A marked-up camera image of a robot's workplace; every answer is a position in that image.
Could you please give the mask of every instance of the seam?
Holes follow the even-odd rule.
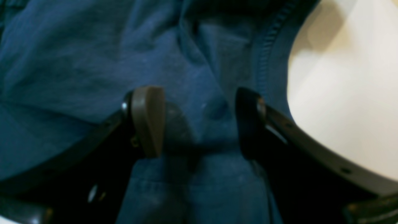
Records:
[[[250,185],[259,181],[262,181],[262,179],[251,179],[248,180],[245,183],[237,184],[235,186],[231,186],[230,184],[222,184],[222,183],[211,183],[211,184],[191,184],[191,183],[185,183],[185,184],[178,184],[178,183],[168,183],[168,182],[163,182],[163,181],[153,181],[153,180],[148,180],[143,177],[131,177],[130,180],[135,180],[139,181],[139,185],[146,183],[146,184],[156,184],[156,185],[162,185],[163,187],[180,187],[180,188],[196,188],[196,187],[211,187],[211,186],[216,186],[220,187],[218,190],[212,189],[212,191],[224,191],[226,189],[236,189],[236,188],[242,188],[246,185]]]
[[[182,8],[182,13],[181,16],[179,18],[179,22],[178,22],[178,38],[182,38],[182,35],[186,38],[185,41],[188,42],[188,45],[186,47],[184,47],[181,44],[181,40],[179,40],[179,49],[180,51],[183,53],[183,55],[185,57],[188,57],[191,62],[192,60],[195,61],[195,64],[197,64],[198,59],[200,60],[200,63],[204,63],[205,64],[205,69],[207,71],[210,71],[211,74],[211,79],[214,81],[214,83],[216,84],[216,88],[217,90],[220,92],[220,94],[226,98],[225,92],[223,91],[219,81],[216,79],[215,77],[215,73],[212,69],[212,67],[210,66],[210,63],[208,61],[208,59],[206,58],[206,56],[204,55],[204,53],[202,52],[200,46],[198,46],[198,43],[195,41],[196,37],[192,34],[192,32],[189,32],[189,30],[192,30],[193,24],[195,22],[199,22],[199,21],[195,21],[195,19],[197,19],[197,16],[195,17],[188,17],[186,15],[186,11],[187,9],[183,9]],[[189,48],[189,45],[193,46],[194,49],[194,53],[189,53],[186,54],[186,52],[184,51],[184,48]]]
[[[34,133],[34,131],[31,130],[29,125],[25,124],[24,122],[18,121],[15,119],[15,117],[12,115],[12,109],[7,108],[7,104],[13,104],[13,103],[7,103],[4,101],[0,101],[0,107],[2,107],[4,111],[4,118],[15,128],[18,130],[19,134],[21,136],[25,134],[29,134],[30,138],[35,141],[38,145],[41,145],[43,147],[49,147],[49,148],[57,148],[54,144],[50,142],[44,142],[42,139],[40,139],[37,134]]]
[[[0,0],[1,7],[24,8],[30,0]]]
[[[284,22],[298,6],[300,0],[290,0],[278,11],[267,28],[264,38],[262,38],[261,53],[259,57],[259,67],[257,72],[257,89],[260,95],[266,97],[272,103],[272,94],[269,92],[268,67],[269,58],[276,38],[278,37]]]

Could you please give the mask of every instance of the blue jeans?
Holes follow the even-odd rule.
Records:
[[[0,179],[159,85],[164,155],[135,165],[117,223],[282,223],[265,172],[240,153],[234,98],[254,89],[291,118],[287,61],[316,3],[1,1]]]

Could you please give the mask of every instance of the white wall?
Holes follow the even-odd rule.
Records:
[[[320,143],[398,180],[398,0],[323,0],[289,61],[289,105]]]

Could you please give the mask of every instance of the denim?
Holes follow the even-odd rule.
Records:
[[[234,98],[254,89],[292,119],[289,53],[317,2],[0,1],[0,179],[158,85],[164,153],[135,164],[117,223],[281,224],[265,171],[240,153]]]

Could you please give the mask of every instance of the metal rivet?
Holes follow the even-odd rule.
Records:
[[[101,194],[101,196],[99,197],[98,201],[102,201],[105,198],[105,196],[106,196],[106,192],[103,192]]]
[[[341,168],[341,171],[345,174],[351,174],[351,170],[347,169],[347,168]]]
[[[54,169],[46,169],[46,170],[43,171],[43,175],[45,175],[45,176],[50,176],[50,175],[52,175],[54,173],[55,173]]]
[[[91,188],[90,192],[88,193],[88,203],[91,203],[91,202],[94,200],[94,197],[95,197],[96,194],[97,194],[97,189],[98,189],[98,186],[97,186],[97,185],[94,185],[94,186]]]
[[[140,143],[139,143],[139,140],[138,140],[138,136],[137,135],[134,135],[132,138],[131,138],[131,145],[133,146],[133,148],[138,148],[138,147],[140,147]]]
[[[267,116],[267,106],[265,105],[263,98],[257,99],[257,113],[261,122],[265,123]]]
[[[127,103],[122,103],[122,109],[126,110],[127,109]]]

